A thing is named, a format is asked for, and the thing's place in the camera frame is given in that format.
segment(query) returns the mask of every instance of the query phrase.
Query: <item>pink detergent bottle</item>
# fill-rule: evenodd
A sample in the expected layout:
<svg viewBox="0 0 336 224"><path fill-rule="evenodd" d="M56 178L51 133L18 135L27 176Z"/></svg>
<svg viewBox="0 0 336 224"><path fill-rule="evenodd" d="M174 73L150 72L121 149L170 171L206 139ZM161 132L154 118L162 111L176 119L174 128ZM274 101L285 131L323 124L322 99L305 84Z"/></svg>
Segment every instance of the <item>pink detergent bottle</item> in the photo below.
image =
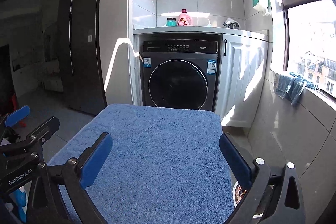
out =
<svg viewBox="0 0 336 224"><path fill-rule="evenodd" d="M190 15L187 14L186 9L182 9L182 13L180 14L177 22L178 26L192 26L193 20Z"/></svg>

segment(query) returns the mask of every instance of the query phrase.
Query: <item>countertop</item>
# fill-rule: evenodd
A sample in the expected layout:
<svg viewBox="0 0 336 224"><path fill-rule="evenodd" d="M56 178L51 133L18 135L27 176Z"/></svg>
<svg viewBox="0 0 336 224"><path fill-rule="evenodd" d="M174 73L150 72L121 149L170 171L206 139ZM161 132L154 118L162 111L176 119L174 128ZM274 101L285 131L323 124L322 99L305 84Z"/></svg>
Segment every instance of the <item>countertop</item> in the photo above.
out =
<svg viewBox="0 0 336 224"><path fill-rule="evenodd" d="M264 41L268 41L268 35L257 32L249 32L245 30L234 30L221 27L206 27L206 26L170 26L170 27L152 27L133 30L133 34L148 34L148 33L165 33L165 32L199 32L199 33L223 33L234 34L242 37L251 37Z"/></svg>

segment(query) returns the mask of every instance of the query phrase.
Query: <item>blue and white sticker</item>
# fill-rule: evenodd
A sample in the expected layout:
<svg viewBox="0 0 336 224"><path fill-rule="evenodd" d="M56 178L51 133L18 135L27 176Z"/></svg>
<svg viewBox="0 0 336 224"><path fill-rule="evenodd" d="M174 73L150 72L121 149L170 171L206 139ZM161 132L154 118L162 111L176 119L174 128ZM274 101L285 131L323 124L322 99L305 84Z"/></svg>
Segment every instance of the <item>blue and white sticker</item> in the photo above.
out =
<svg viewBox="0 0 336 224"><path fill-rule="evenodd" d="M150 68L152 66L150 57L144 57L143 58L143 66L144 66L144 68Z"/></svg>
<svg viewBox="0 0 336 224"><path fill-rule="evenodd" d="M216 60L208 60L208 70L207 73L209 75L215 75L216 74Z"/></svg>

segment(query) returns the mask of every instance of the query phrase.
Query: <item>blue towel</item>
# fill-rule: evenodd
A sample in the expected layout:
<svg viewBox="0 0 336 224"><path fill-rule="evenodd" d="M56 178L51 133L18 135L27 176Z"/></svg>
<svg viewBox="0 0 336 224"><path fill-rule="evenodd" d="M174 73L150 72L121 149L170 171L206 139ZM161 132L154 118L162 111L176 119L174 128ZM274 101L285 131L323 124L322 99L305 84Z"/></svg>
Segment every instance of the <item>blue towel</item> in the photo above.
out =
<svg viewBox="0 0 336 224"><path fill-rule="evenodd" d="M91 187L108 223L223 223L234 209L221 120L209 111L109 105L49 162L78 157L102 132L113 148ZM65 204L77 214L64 186Z"/></svg>
<svg viewBox="0 0 336 224"><path fill-rule="evenodd" d="M302 75L297 75L293 72L275 74L274 93L278 94L281 98L291 101L292 106L296 106L298 103L305 86L314 90L319 89L318 85L308 81Z"/></svg>

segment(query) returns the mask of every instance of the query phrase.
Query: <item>teal jar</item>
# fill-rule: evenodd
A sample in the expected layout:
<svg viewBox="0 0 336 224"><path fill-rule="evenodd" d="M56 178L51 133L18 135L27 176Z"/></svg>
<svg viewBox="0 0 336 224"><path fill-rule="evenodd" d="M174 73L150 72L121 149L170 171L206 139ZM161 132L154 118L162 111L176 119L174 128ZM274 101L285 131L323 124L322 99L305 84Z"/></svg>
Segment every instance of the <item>teal jar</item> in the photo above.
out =
<svg viewBox="0 0 336 224"><path fill-rule="evenodd" d="M177 26L176 18L168 17L166 26Z"/></svg>

